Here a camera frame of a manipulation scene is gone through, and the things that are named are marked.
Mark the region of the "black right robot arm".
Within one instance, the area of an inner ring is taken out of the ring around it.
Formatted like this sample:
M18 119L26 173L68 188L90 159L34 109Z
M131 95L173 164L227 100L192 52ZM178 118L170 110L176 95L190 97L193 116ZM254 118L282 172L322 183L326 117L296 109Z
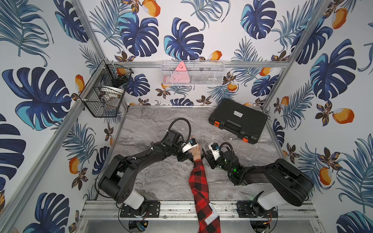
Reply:
M254 183L270 183L273 190L259 192L253 199L253 206L270 210L284 204L301 206L309 199L314 182L299 169L284 159L265 166L245 167L239 163L238 157L229 149L227 151L203 151L212 169L221 168L227 172L228 179L236 186Z

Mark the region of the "red plaid sleeved forearm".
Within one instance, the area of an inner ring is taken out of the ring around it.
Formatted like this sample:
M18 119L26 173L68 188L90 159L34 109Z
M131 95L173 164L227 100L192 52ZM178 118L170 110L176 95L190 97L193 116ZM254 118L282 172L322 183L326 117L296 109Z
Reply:
M205 167L201 159L195 160L193 164L194 167L188 183L195 202L199 223L198 233L220 233L221 227L219 217L216 217L210 224L206 223L206 218L213 214L213 210L210 206Z

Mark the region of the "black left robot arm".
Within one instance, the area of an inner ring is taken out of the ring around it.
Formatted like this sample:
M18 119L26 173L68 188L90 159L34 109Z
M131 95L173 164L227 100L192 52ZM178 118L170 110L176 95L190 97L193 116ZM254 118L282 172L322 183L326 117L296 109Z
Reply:
M102 170L104 174L98 182L98 188L118 204L125 204L134 210L143 209L145 198L134 190L137 175L148 166L170 156L185 161L191 158L189 150L195 147L197 142L193 138L188 142L153 143L149 149L132 156L118 154Z

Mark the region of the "mannequin hand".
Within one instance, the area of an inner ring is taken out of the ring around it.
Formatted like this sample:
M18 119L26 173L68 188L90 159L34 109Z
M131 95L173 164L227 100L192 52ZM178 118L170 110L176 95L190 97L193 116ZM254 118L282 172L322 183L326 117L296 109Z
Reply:
M202 159L202 148L200 144L196 144L196 146L189 150L192 155L193 161L201 160Z

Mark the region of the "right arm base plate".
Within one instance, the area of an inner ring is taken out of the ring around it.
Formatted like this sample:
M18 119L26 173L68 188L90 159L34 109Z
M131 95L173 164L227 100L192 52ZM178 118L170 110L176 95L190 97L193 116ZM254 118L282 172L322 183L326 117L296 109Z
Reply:
M238 201L237 213L239 218L277 218L277 209L265 210L258 203L253 201Z

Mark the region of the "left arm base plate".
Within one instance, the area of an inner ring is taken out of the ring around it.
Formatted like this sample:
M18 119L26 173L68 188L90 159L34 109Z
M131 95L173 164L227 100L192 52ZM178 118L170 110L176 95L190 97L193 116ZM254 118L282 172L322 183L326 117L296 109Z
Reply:
M129 205L123 205L120 208L119 217L121 218L158 218L161 203L159 201L147 201L138 208L134 209Z

